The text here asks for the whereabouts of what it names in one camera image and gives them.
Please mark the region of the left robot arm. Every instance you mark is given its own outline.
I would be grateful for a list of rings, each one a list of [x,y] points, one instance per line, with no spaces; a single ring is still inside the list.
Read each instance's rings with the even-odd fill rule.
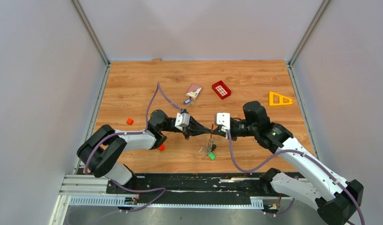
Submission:
[[[126,194],[136,189],[133,172],[118,162],[123,151],[153,150],[166,141],[164,132],[181,133],[185,139],[191,136],[211,133],[183,109],[172,118],[162,110],[151,113],[145,131],[114,130],[109,125],[101,126],[77,150],[77,157],[84,163],[86,174],[96,178],[106,177],[118,182],[118,187]]]

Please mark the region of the green tag key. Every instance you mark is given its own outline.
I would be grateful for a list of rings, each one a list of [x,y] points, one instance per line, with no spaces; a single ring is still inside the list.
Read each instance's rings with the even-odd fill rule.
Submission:
[[[209,158],[210,158],[212,161],[214,161],[214,160],[216,159],[216,156],[215,156],[215,154],[214,154],[213,152],[209,152],[207,155],[209,156]]]

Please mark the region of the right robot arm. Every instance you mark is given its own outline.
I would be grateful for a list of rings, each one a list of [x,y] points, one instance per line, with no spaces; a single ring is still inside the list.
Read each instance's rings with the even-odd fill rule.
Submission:
[[[288,195],[317,211],[328,225],[344,225],[354,213],[358,213],[361,224],[365,218],[361,210],[364,187],[357,180],[348,181],[325,166],[306,150],[299,140],[283,125],[271,122],[265,108],[258,102],[244,104],[243,120],[232,118],[229,113],[219,112],[215,116],[216,135],[226,137],[234,166],[241,172],[251,173],[276,156],[287,161],[298,173],[308,180],[304,183],[284,172],[271,168],[260,183],[263,194],[275,192]],[[268,159],[253,169],[242,169],[235,160],[233,141],[238,137],[254,137],[255,141],[272,153]]]

